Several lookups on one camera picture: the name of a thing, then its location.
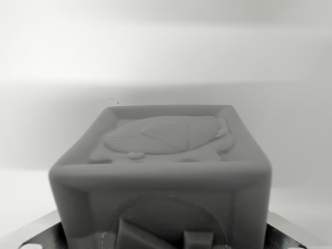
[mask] metal plate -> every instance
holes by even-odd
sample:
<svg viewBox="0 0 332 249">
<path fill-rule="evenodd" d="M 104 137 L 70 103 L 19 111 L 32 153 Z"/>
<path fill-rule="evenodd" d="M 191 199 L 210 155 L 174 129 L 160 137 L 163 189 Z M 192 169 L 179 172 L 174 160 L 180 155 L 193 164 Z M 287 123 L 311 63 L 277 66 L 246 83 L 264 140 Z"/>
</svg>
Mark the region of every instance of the metal plate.
<svg viewBox="0 0 332 249">
<path fill-rule="evenodd" d="M 44 249 L 68 249 L 57 211 L 36 220 L 0 239 L 1 249 L 18 249 L 28 243 L 41 244 Z M 329 248 L 294 224 L 275 213 L 269 213 L 265 249 Z"/>
</svg>

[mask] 3d printed cube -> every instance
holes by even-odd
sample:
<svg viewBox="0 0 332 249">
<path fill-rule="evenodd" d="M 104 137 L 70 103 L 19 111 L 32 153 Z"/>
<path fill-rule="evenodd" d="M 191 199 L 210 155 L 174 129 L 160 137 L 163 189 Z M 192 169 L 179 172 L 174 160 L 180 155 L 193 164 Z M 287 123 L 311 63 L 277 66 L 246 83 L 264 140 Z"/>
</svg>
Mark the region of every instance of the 3d printed cube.
<svg viewBox="0 0 332 249">
<path fill-rule="evenodd" d="M 232 106 L 108 107 L 49 176 L 70 249 L 263 248 L 271 167 Z"/>
</svg>

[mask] white backdrop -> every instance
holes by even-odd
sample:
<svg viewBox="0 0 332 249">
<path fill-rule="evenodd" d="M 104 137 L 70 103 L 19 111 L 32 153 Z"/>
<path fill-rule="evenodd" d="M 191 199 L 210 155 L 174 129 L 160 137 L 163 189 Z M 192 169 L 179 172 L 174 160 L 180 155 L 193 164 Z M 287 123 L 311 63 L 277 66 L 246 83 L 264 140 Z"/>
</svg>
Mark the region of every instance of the white backdrop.
<svg viewBox="0 0 332 249">
<path fill-rule="evenodd" d="M 270 210 L 332 243 L 331 8 L 0 1 L 0 236 L 55 209 L 47 170 L 106 106 L 230 104 L 273 165 Z"/>
</svg>

